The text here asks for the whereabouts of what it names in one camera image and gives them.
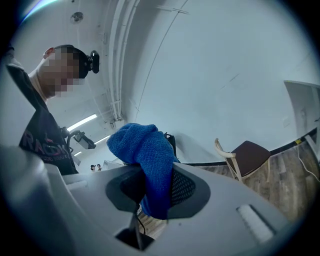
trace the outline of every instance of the chair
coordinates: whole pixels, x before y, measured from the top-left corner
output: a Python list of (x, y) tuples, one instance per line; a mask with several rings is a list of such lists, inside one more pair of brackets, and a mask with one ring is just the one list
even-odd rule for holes
[(264, 147), (246, 140), (232, 152), (224, 152), (219, 143), (219, 139), (216, 138), (214, 141), (214, 149), (220, 156), (225, 158), (226, 164), (229, 166), (234, 179), (236, 175), (238, 180), (243, 182), (243, 179), (252, 175), (266, 163), (268, 168), (266, 181), (269, 182), (271, 153)]

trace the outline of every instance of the person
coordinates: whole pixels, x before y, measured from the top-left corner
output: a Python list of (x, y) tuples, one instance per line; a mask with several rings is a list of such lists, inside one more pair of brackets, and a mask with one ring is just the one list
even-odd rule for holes
[(27, 74), (14, 58), (14, 48), (9, 45), (4, 56), (12, 79), (35, 108), (19, 146), (38, 155), (44, 163), (58, 167), (61, 175), (77, 174), (70, 159), (67, 144), (60, 128), (47, 108), (47, 101), (88, 74), (88, 58), (70, 44), (51, 47), (43, 54), (39, 65)]

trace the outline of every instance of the blue towel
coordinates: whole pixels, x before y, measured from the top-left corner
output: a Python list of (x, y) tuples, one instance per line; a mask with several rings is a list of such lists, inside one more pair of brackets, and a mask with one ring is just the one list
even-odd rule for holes
[(173, 162), (178, 162), (164, 134), (154, 124), (128, 123), (107, 141), (110, 151), (128, 164), (140, 164), (145, 173), (143, 212), (166, 220), (170, 205)]

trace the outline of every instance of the black t-shirt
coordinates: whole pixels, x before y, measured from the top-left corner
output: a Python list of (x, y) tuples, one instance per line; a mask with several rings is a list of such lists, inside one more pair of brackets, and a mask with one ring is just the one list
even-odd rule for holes
[(24, 131), (19, 146), (35, 153), (46, 164), (57, 166), (61, 175), (77, 174), (59, 126), (32, 86), (28, 74), (13, 65), (7, 65), (7, 69), (21, 92), (35, 108), (35, 113)]

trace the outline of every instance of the white wall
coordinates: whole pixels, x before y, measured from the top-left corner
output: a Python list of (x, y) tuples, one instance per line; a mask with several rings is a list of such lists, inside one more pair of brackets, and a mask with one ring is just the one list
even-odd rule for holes
[(108, 148), (108, 146), (103, 144), (97, 144), (95, 149), (85, 150), (83, 153), (77, 156), (81, 160), (80, 166), (76, 165), (76, 169), (79, 173), (90, 173), (90, 166), (100, 164), (103, 166), (104, 161), (113, 161), (117, 157), (112, 154)]
[[(177, 15), (150, 5), (141, 0), (131, 26), (124, 115), (175, 135), (183, 163), (221, 161), (215, 138), (226, 151), (245, 140), (274, 150), (315, 127), (308, 89), (293, 88), (301, 96), (294, 110), (283, 81), (319, 84), (319, 62), (282, 6), (189, 0), (182, 8), (189, 14)], [(301, 129), (295, 113), (304, 107), (308, 121)]]

